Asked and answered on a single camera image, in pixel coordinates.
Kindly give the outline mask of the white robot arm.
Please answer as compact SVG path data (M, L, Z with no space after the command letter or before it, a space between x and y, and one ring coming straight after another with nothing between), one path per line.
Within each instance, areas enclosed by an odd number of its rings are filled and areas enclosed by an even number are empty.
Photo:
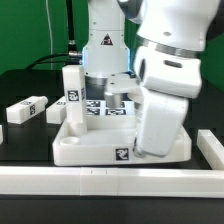
M134 151L169 154L202 80L196 57L222 0L87 0L85 76L140 106Z

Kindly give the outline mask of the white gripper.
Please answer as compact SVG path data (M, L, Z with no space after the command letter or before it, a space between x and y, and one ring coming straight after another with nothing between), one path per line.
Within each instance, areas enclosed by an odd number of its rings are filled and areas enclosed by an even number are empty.
M124 93L136 104L134 152L139 156L167 156L182 128L188 100L153 90L125 73L110 75L104 93L108 106L118 105Z

